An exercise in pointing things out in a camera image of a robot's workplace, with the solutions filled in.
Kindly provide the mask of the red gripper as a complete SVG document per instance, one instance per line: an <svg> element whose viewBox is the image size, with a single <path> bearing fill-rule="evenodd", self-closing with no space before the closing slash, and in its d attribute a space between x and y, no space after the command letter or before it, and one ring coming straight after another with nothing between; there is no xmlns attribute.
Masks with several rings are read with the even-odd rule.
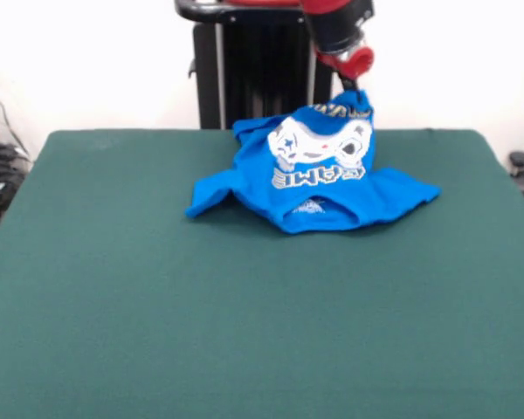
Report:
<svg viewBox="0 0 524 419"><path fill-rule="evenodd" d="M374 63L374 51L368 46L358 46L339 55L316 51L317 59L338 73L345 92L358 92L357 79L369 71Z"/></svg>

